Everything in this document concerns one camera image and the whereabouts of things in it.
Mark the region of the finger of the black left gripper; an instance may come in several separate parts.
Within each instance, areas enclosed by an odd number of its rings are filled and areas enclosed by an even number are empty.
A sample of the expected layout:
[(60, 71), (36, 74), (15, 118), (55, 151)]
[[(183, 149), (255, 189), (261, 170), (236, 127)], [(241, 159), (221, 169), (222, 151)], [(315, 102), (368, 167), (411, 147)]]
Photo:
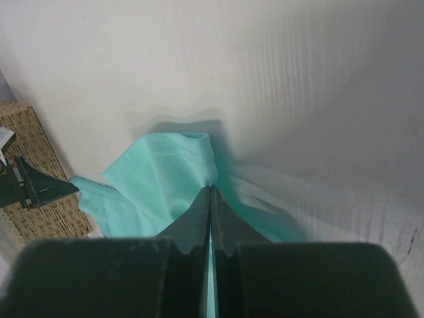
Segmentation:
[(71, 184), (37, 170), (23, 157), (21, 160), (21, 176), (26, 195), (26, 208), (33, 209), (62, 199), (78, 192)]

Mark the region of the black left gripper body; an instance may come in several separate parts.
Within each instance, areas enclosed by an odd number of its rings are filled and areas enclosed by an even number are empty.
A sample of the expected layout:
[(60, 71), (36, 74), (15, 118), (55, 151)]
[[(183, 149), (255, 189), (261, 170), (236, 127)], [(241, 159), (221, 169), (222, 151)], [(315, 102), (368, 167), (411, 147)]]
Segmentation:
[(22, 208), (27, 207), (25, 191), (22, 187), (24, 182), (21, 176), (22, 156), (12, 156), (1, 160), (1, 208), (20, 203)]

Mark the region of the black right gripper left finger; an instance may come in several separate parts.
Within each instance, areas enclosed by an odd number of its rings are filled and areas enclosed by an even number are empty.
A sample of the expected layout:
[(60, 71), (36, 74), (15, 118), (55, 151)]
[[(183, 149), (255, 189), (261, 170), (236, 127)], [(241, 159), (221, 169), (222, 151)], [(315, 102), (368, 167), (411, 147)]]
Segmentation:
[(46, 239), (1, 286), (2, 317), (205, 317), (211, 190), (155, 237)]

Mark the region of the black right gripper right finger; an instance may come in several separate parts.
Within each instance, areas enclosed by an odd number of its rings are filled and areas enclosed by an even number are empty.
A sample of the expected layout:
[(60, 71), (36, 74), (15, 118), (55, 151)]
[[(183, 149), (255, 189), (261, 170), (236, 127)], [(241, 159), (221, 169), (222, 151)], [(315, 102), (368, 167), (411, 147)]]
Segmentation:
[(276, 243), (211, 189), (217, 317), (416, 317), (392, 257), (365, 242)]

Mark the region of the teal t shirt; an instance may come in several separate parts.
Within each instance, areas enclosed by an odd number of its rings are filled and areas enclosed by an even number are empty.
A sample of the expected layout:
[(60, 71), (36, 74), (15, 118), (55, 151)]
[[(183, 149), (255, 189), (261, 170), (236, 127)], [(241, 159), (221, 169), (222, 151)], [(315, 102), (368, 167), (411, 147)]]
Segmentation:
[(73, 177), (79, 209), (107, 238), (157, 235), (188, 210), (199, 191), (215, 186), (231, 209), (274, 242), (303, 242), (284, 209), (243, 202), (231, 179), (231, 155), (219, 120), (157, 124), (102, 174), (104, 183)]

